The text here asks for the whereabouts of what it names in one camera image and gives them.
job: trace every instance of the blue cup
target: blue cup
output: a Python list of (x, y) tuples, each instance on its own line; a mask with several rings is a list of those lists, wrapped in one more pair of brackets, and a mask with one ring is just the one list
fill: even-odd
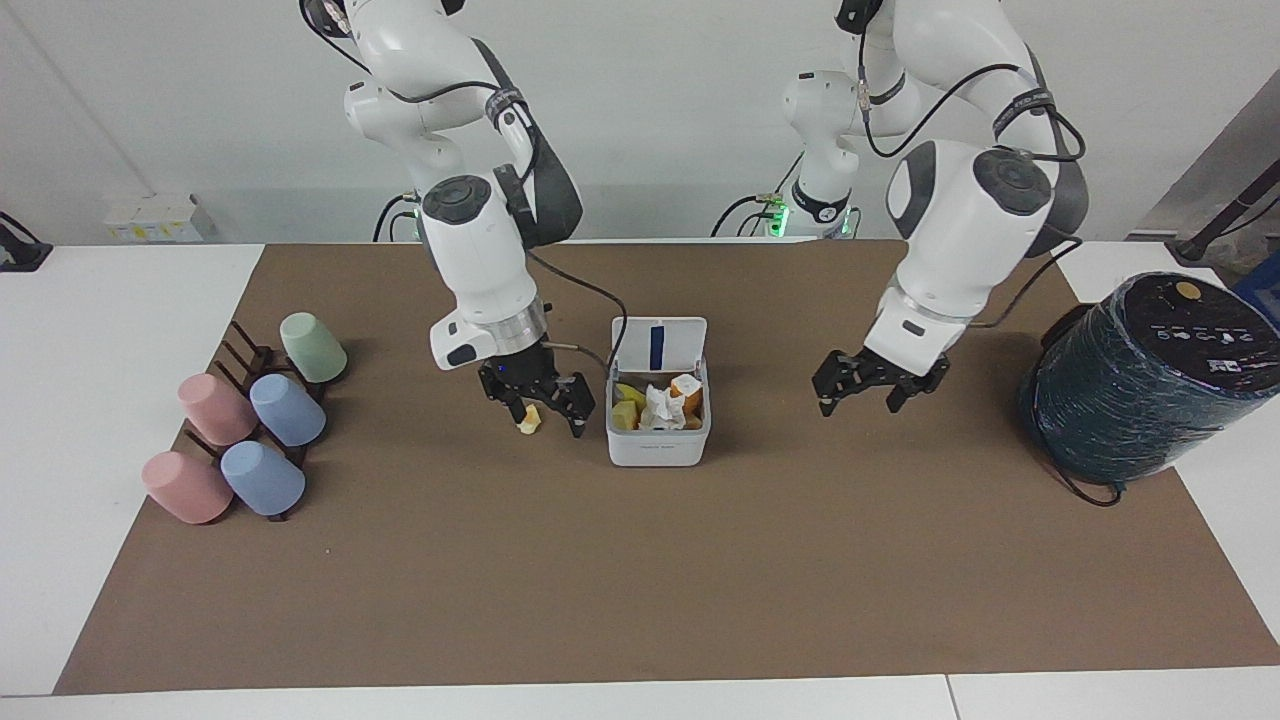
[(283, 515), (302, 498), (307, 479), (297, 465), (260, 442), (242, 442), (223, 455), (223, 475), (253, 512)]
[(301, 447), (324, 432), (324, 409), (284, 375), (260, 378), (248, 391), (248, 398), (266, 429), (285, 447)]

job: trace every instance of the pink cup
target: pink cup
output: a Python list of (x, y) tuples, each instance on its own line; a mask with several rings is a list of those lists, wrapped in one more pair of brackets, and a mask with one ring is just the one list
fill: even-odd
[(198, 525), (232, 503), (232, 488), (209, 462), (180, 452), (161, 452), (142, 466), (147, 495), (183, 523)]
[(257, 428), (257, 415), (248, 398), (209, 373), (187, 378), (178, 388), (178, 401), (196, 432), (216, 446), (236, 445)]

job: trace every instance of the white table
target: white table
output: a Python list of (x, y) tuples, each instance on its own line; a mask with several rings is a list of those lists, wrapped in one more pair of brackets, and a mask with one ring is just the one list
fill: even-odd
[[(138, 469), (182, 420), (175, 388), (206, 366), (260, 252), (60, 247), (40, 273), (0, 278), (0, 378), (24, 380), (0, 397), (0, 694), (51, 692), (143, 500)], [(1178, 266), (1160, 246), (1091, 243), (1062, 269), (1097, 301), (1133, 274)], [(1179, 462), (1272, 634), (1277, 423), (1271, 404)], [(50, 433), (79, 450), (44, 452)], [(177, 715), (1247, 720), (1280, 717), (1280, 669), (0, 700), (0, 720)]]

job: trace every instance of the white container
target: white container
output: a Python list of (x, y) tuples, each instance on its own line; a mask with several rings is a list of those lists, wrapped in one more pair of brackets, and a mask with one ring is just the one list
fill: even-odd
[[(613, 319), (613, 342), (622, 332), (622, 318)], [(689, 468), (698, 465), (712, 432), (712, 392), (707, 377), (707, 320), (704, 318), (631, 318), (618, 356), (609, 368), (605, 398), (612, 410), (613, 386), (620, 377), (685, 373), (703, 383), (703, 427), (698, 430), (632, 430), (613, 427), (613, 413), (604, 413), (609, 434), (609, 459), (622, 468)], [(637, 387), (644, 392), (644, 386)]]

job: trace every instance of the green cup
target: green cup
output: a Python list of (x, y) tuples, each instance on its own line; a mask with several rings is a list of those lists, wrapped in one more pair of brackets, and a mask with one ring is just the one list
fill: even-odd
[(280, 323), (280, 342), (308, 383), (326, 383), (347, 369), (347, 351), (311, 313), (294, 313)]

